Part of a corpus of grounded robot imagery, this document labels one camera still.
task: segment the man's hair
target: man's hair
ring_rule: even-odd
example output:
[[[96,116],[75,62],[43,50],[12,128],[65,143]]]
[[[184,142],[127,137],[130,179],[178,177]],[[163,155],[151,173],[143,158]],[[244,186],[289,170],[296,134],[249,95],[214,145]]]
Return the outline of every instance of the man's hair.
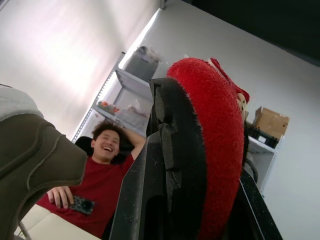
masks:
[[[97,140],[97,138],[100,136],[100,134],[105,131],[105,130],[112,130],[115,131],[120,138],[120,143],[125,137],[124,131],[122,130],[121,127],[108,122],[108,121],[101,121],[97,126],[95,126],[92,134],[93,134],[93,140]]]

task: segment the camera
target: camera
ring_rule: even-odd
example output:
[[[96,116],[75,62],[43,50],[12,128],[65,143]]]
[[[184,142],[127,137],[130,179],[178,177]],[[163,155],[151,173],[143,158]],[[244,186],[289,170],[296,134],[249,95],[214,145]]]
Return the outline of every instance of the camera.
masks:
[[[95,202],[81,196],[73,195],[74,204],[69,205],[69,209],[75,210],[85,215],[91,215],[94,210]]]

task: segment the man's hand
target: man's hand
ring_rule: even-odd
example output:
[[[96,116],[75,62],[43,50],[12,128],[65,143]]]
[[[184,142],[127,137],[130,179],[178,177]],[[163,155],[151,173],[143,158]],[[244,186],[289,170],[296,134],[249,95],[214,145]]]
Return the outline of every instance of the man's hand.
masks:
[[[55,204],[57,208],[61,208],[61,203],[64,209],[67,209],[70,204],[74,204],[74,197],[68,186],[58,186],[47,192],[49,202]]]

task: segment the dark ceiling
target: dark ceiling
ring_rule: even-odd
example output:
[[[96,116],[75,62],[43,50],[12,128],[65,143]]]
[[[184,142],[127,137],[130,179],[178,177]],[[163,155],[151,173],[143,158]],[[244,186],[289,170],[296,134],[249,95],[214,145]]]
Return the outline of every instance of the dark ceiling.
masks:
[[[320,66],[320,0],[185,0]]]

